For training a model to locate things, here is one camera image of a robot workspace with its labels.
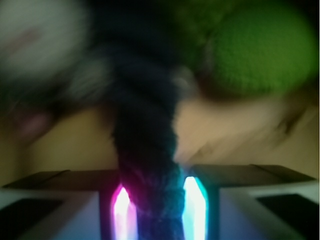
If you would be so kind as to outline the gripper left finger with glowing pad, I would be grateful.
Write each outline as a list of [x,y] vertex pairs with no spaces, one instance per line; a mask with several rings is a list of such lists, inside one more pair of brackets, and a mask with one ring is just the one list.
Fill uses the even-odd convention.
[[42,171],[0,189],[3,240],[135,240],[117,170]]

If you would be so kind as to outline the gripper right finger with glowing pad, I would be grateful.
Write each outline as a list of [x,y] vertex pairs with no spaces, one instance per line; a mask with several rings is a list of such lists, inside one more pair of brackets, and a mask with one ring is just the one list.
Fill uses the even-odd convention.
[[281,165],[196,164],[187,171],[188,240],[317,240],[320,182]]

